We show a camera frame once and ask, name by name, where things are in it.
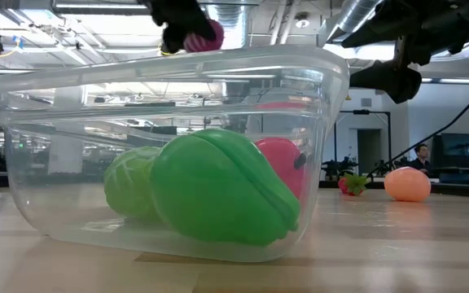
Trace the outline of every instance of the pink toy ball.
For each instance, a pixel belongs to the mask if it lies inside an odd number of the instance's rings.
[[[422,202],[430,195],[432,185],[423,172],[404,167],[391,171],[384,178],[384,189],[395,200]]]
[[[187,35],[184,41],[184,49],[191,52],[206,52],[211,50],[220,50],[221,44],[224,42],[224,28],[215,20],[209,20],[209,23],[213,27],[217,39],[214,41],[208,41],[201,36],[194,33]]]
[[[286,138],[263,138],[255,144],[283,183],[300,199],[305,190],[306,158],[298,146]]]

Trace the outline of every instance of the red toy fruit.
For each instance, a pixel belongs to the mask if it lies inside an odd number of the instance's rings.
[[[263,138],[256,142],[256,146],[299,199],[304,192],[306,157],[298,146],[286,138]]]
[[[345,185],[345,182],[347,181],[347,178],[343,177],[338,181],[338,187],[340,188],[341,192],[343,194],[348,193],[348,187]]]
[[[338,187],[345,195],[361,195],[366,190],[366,177],[356,174],[345,174],[345,177],[338,181]]]

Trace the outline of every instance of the black cable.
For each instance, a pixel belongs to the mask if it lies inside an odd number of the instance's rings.
[[[437,134],[447,130],[447,128],[449,128],[450,126],[452,126],[455,122],[457,122],[457,120],[459,120],[459,118],[461,118],[462,115],[464,115],[464,113],[466,113],[466,111],[468,111],[469,109],[469,103],[466,107],[464,107],[464,109],[457,115],[455,116],[455,118],[449,122],[445,127],[437,130],[436,132],[428,135],[427,137],[423,138],[421,141],[415,143],[413,146],[410,146],[409,148],[407,148],[406,150],[402,151],[399,155],[396,155],[395,157],[391,158],[388,162],[386,163],[383,163],[383,164],[380,164],[379,166],[377,166],[376,168],[374,168],[372,171],[370,171],[368,173],[368,175],[366,175],[367,177],[372,177],[372,173],[374,173],[375,171],[379,170],[382,166],[384,165],[388,165],[390,163],[392,163],[393,161],[399,159],[400,157],[402,157],[404,154],[406,154],[407,152],[409,151],[412,151],[412,149],[414,149],[414,147],[420,145],[421,143],[423,142],[426,142],[428,139],[430,138],[433,138],[434,136],[436,136]]]

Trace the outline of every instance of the black robotic claw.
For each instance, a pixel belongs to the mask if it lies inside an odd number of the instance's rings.
[[[469,42],[469,0],[385,0],[342,46],[384,41],[396,41],[393,61],[354,73],[350,85],[384,90],[394,102],[403,103],[417,94],[421,84],[421,75],[408,65],[425,65],[444,50],[457,54]]]
[[[294,160],[294,169],[299,169],[307,163],[307,156],[304,153],[301,153],[296,160]]]
[[[189,33],[209,41],[217,37],[196,0],[137,0],[137,3],[147,7],[156,25],[168,25],[162,36],[166,53],[183,49]]]

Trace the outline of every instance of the green toy cabbage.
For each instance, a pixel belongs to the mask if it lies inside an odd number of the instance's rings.
[[[300,203],[241,134],[175,138],[151,168],[153,200],[175,230],[206,242],[267,246],[296,230]]]
[[[104,193],[110,208],[124,216],[156,215],[151,199],[150,171],[160,148],[144,146],[118,155],[104,173]]]

